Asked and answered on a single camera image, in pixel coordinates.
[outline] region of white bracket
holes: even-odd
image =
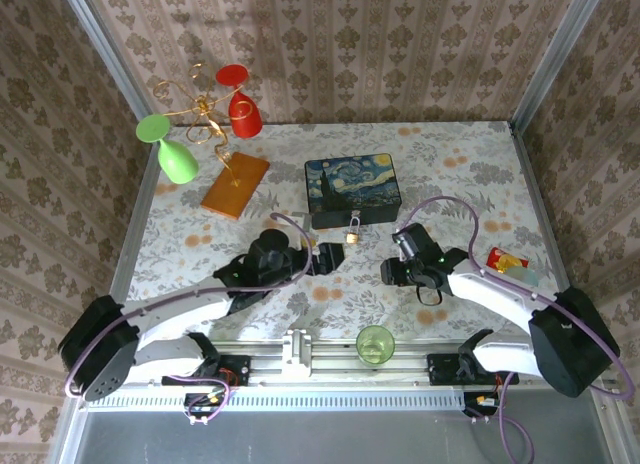
[[[282,376],[306,378],[311,375],[311,336],[301,329],[289,329],[282,338]]]

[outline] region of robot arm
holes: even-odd
[[[163,376],[216,375],[220,355],[202,333],[186,333],[194,324],[213,321],[255,304],[305,268],[307,250],[289,246],[281,231],[263,231],[247,254],[233,259],[212,277],[170,294],[117,304],[111,296],[92,302],[64,337],[59,352],[68,369],[81,362],[74,382],[93,401],[125,382],[148,382]],[[323,243],[307,274],[329,274],[344,260],[341,244]],[[206,292],[227,288],[225,293]],[[123,312],[154,309],[124,320]],[[109,326],[115,326],[107,332]],[[96,336],[106,333],[87,354]]]
[[[492,269],[478,271],[465,251],[453,248],[443,252],[419,224],[411,224],[392,237],[403,260],[391,258],[382,263],[385,284],[427,287],[467,299],[507,318],[526,333],[520,338],[503,338],[490,329],[476,333],[460,346],[460,378],[473,381],[498,371],[521,372],[541,376],[558,392],[577,397],[611,364],[590,337],[537,300],[538,296],[555,301],[581,319],[620,355],[620,348],[582,291],[570,287],[551,295]],[[516,292],[513,285],[527,292]]]

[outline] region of clear glass cup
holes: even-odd
[[[377,366],[391,359],[396,350],[396,341],[384,327],[369,326],[358,334],[356,349],[362,362]]]

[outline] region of patterned wall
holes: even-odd
[[[0,43],[0,463],[39,463],[57,345],[109,289],[148,149],[66,0],[0,0]]]
[[[508,120],[571,0],[92,0],[159,111],[239,62],[268,122]]]
[[[524,140],[569,277],[640,382],[640,0],[601,0]]]

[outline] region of gray floor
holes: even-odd
[[[588,396],[511,392],[508,416],[531,434],[536,463],[610,463]],[[179,413],[90,415],[78,464],[507,463],[498,423],[428,412],[227,412],[208,426]],[[524,441],[509,440],[524,461]]]

